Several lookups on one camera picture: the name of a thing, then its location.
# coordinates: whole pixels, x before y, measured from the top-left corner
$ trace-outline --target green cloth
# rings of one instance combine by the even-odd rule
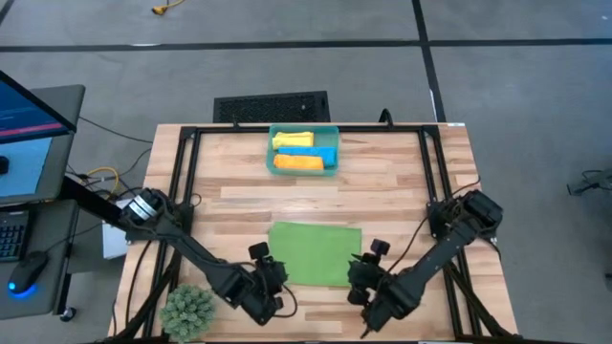
[[[268,242],[274,260],[284,262],[289,282],[349,287],[351,253],[361,254],[361,229],[275,223]]]

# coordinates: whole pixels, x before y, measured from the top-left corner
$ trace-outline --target wooden table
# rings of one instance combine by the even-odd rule
[[[144,185],[168,191],[181,126],[158,126]],[[477,180],[465,126],[440,124],[442,144],[453,190]],[[339,172],[334,178],[273,176],[266,169],[267,134],[205,134],[199,151],[194,192],[203,201],[195,210],[192,235],[218,257],[249,260],[247,247],[268,240],[276,221],[329,224],[361,228],[362,251],[374,238],[391,243],[382,260],[387,268],[399,257],[419,222],[426,215],[425,172],[417,135],[412,133],[341,134]],[[436,184],[439,182],[433,144],[429,154]],[[183,163],[185,182],[190,146]],[[179,199],[183,190],[179,190]],[[398,269],[412,265],[434,244],[428,226],[418,234]],[[131,316],[149,293],[157,243],[145,254],[131,303]],[[127,293],[144,244],[128,250],[117,295],[119,331],[124,327]],[[482,241],[466,247],[476,294],[499,323],[516,332],[514,316],[497,254]],[[184,260],[180,283],[207,288],[205,275]],[[297,315],[273,318],[256,325],[242,310],[233,310],[217,298],[217,318],[203,340],[350,340],[364,330],[360,307],[347,303],[347,288],[293,285],[299,303]],[[464,332],[470,331],[466,305],[460,291]],[[290,312],[293,303],[283,294]],[[163,298],[158,307],[165,303]],[[154,334],[160,334],[156,321]],[[368,340],[453,338],[442,273],[426,286],[421,306],[406,319],[391,319]]]

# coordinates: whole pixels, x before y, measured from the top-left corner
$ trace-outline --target teal plastic bin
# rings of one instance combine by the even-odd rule
[[[336,166],[325,167],[323,170],[302,170],[274,167],[274,155],[276,155],[276,152],[273,150],[272,138],[276,135],[276,133],[301,133],[305,131],[315,133],[315,147],[336,147]],[[266,166],[268,166],[270,172],[275,175],[334,176],[336,171],[338,171],[338,165],[340,162],[338,156],[339,141],[340,133],[338,127],[336,126],[273,124],[270,126],[270,132],[268,135],[268,156],[266,157]]]

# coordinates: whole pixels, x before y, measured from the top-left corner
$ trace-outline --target monitor screen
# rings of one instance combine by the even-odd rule
[[[70,129],[63,121],[14,80],[0,78],[0,143],[67,134]]]

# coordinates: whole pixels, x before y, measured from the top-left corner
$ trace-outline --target yellow cable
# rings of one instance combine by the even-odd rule
[[[101,171],[113,172],[113,174],[115,175],[115,186],[113,186],[113,189],[111,190],[111,195],[114,194],[117,188],[119,187],[119,173],[117,172],[115,168],[109,167],[109,166],[98,167],[98,168],[94,168],[93,170],[87,172],[86,175],[91,176]]]
[[[178,0],[176,2],[173,2],[172,4],[163,5],[163,6],[156,6],[156,7],[154,7],[151,10],[153,11],[153,13],[155,13],[157,15],[164,15],[164,13],[166,11],[168,11],[169,8],[181,5],[184,1],[185,0]]]

